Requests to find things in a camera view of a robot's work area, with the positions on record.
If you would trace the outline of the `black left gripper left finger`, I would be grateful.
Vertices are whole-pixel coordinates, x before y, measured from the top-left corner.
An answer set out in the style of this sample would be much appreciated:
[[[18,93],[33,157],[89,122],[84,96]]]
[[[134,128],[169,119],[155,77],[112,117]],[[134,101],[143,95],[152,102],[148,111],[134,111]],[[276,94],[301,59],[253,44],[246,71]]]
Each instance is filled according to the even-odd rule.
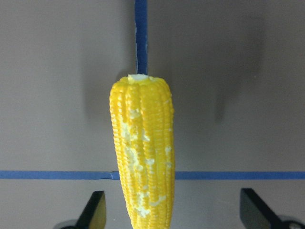
[[[77,229],[104,229],[106,199],[104,191],[94,191],[76,222]]]

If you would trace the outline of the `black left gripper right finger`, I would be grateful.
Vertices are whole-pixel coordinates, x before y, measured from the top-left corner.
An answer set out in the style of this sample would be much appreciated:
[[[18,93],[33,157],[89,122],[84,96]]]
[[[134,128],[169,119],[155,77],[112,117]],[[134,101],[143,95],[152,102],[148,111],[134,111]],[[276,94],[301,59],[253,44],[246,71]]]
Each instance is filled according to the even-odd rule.
[[[282,221],[252,188],[240,190],[239,214],[246,229],[281,229]]]

